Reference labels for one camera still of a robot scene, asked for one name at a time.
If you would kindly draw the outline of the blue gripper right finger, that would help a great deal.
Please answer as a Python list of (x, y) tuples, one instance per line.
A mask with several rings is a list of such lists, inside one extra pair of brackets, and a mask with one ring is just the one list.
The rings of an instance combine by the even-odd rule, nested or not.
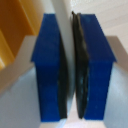
[(94, 14), (72, 13), (72, 15), (78, 117), (86, 120), (102, 120), (116, 57)]

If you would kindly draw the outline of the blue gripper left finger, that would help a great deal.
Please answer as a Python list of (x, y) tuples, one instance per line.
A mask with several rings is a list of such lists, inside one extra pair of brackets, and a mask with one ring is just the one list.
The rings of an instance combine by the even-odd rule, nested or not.
[(67, 117), (68, 71), (54, 14), (45, 14), (31, 61), (35, 64), (42, 121)]

